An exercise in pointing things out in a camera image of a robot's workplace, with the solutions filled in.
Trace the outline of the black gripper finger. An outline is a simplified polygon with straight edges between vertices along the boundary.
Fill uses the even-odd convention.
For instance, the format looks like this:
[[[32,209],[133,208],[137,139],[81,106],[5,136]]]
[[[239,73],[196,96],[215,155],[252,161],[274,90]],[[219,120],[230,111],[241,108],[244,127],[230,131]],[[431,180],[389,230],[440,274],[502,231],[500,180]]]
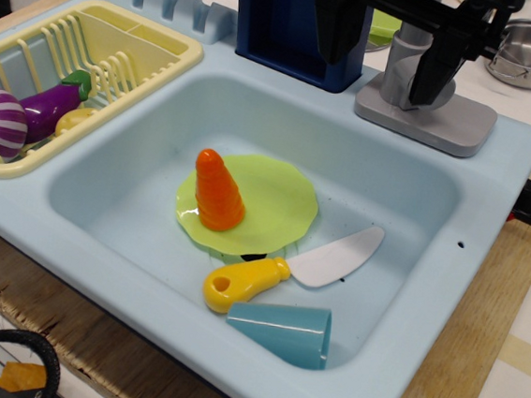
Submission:
[[[431,106],[465,61],[466,38],[459,33],[434,34],[431,47],[419,60],[409,91],[412,105]]]
[[[362,0],[315,0],[317,48],[335,65],[360,41],[367,6]]]

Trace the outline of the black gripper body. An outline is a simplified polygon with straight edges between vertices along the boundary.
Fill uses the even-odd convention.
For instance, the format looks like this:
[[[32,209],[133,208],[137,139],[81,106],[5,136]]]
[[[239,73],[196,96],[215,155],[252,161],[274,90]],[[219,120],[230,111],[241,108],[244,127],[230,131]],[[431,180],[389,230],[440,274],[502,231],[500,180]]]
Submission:
[[[367,5],[410,23],[434,37],[443,33],[463,40],[461,57],[492,58],[505,41],[504,29],[524,0],[462,0],[451,7],[440,0],[362,0]]]

